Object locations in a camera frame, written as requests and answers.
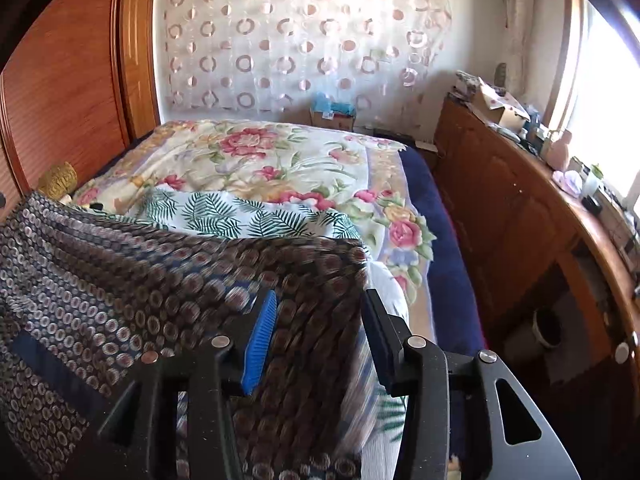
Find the circle-patterned sheer curtain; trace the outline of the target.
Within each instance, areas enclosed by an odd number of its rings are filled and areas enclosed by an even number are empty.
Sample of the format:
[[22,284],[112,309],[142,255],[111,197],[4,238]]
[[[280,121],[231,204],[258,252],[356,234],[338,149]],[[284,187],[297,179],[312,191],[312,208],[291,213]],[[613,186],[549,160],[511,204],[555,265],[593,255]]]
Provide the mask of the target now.
[[157,91],[173,113],[298,113],[316,96],[362,122],[421,105],[449,0],[155,0]]

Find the cardboard box on cabinet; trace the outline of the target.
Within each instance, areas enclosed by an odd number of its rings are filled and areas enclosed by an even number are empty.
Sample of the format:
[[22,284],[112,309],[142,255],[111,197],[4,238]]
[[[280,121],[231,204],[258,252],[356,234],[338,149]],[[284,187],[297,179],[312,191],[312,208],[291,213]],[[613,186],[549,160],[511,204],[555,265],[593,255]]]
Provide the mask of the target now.
[[521,131],[529,121],[529,114],[520,102],[506,92],[503,96],[480,78],[471,103],[486,119],[514,133]]

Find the long wooden sideboard cabinet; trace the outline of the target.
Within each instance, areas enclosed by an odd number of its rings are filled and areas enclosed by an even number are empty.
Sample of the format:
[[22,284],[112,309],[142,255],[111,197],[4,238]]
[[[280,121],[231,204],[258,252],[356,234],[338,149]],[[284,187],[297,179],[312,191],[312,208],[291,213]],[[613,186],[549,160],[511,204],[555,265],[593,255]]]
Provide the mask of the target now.
[[436,183],[486,336],[506,339],[526,294],[558,266],[582,309],[593,361],[628,348],[625,363],[637,378],[634,281],[599,220],[556,186],[543,162],[492,131],[453,94],[442,101],[435,144]]

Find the golden brown patterned pillow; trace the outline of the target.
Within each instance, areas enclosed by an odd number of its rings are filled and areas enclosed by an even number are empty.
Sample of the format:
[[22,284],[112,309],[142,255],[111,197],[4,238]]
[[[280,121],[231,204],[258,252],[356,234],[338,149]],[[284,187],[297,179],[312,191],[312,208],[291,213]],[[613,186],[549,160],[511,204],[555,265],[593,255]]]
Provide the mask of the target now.
[[60,162],[52,165],[41,175],[36,190],[50,200],[62,200],[64,196],[72,194],[77,185],[78,175],[75,168],[69,162]]

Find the floral pink quilt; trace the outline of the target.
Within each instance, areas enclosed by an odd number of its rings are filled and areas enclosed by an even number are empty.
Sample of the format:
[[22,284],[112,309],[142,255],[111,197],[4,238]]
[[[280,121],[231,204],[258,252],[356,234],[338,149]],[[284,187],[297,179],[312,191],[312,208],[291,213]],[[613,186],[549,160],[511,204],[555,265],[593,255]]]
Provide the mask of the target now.
[[404,293],[411,329],[434,338],[426,272],[436,236],[411,203],[406,148],[282,122],[166,122],[73,202],[216,237],[355,237]]

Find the navy blue mattress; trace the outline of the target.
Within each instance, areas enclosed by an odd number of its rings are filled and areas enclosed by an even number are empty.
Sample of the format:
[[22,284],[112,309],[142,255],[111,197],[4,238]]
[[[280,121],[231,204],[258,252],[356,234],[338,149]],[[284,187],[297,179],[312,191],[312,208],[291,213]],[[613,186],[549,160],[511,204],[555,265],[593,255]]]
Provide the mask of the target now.
[[406,148],[400,159],[411,203],[436,236],[432,243],[434,260],[426,278],[437,344],[448,352],[475,356],[486,341],[456,231],[423,156],[414,148]]

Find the palm leaf bed sheet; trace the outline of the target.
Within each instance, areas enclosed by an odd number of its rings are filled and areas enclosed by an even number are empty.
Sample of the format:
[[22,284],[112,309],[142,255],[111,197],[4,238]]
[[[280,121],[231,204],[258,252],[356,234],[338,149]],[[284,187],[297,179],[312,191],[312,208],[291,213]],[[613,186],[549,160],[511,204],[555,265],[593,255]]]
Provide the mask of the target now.
[[257,478],[388,479],[407,402],[378,382],[361,323],[356,270],[386,310],[406,318],[399,282],[376,255],[375,228],[312,198],[282,204],[227,192],[143,193],[124,220],[225,240],[236,249],[216,282],[236,296],[256,284],[280,297],[269,362],[251,396],[234,400],[243,463]]

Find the wooden louvered wardrobe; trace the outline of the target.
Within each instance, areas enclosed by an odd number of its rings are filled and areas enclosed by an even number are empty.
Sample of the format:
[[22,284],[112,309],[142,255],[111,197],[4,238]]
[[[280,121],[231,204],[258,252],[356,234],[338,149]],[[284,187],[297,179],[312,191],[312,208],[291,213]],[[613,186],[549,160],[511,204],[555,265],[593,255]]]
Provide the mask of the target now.
[[1,0],[1,211],[52,166],[96,176],[160,123],[153,0]]

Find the pink bottle on cabinet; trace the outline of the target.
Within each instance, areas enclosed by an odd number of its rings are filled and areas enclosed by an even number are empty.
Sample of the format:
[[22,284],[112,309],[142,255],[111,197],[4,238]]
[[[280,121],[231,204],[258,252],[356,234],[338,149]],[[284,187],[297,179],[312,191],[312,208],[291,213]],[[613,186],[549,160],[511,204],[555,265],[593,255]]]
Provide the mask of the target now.
[[570,131],[564,130],[562,134],[553,141],[546,155],[546,164],[554,171],[567,170],[570,163],[570,142],[573,135]]

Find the window with wooden frame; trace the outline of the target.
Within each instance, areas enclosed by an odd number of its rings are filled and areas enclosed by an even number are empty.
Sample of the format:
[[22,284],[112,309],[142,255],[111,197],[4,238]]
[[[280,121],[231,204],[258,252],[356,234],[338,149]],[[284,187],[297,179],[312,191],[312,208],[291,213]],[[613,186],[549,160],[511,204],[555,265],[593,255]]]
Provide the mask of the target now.
[[569,132],[570,154],[597,168],[632,208],[639,197],[639,62],[589,0],[565,1],[564,32],[550,127]]

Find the navy circle-patterned garment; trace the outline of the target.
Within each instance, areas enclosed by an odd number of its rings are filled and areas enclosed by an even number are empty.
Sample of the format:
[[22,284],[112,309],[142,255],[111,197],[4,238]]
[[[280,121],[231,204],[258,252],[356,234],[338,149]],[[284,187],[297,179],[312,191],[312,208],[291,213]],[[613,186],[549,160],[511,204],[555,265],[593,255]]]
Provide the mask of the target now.
[[356,240],[222,240],[32,194],[1,225],[3,478],[58,478],[148,351],[181,356],[250,310],[277,321],[256,390],[231,403],[245,478],[357,479],[375,423]]

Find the box with blue cloth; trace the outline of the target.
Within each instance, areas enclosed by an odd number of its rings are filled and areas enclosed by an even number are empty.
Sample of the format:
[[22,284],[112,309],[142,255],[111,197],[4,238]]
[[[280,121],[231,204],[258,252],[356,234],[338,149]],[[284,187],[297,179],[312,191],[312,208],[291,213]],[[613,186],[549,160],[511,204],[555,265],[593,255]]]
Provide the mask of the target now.
[[352,104],[333,101],[318,92],[311,100],[311,125],[318,128],[352,131],[356,122],[356,108]]

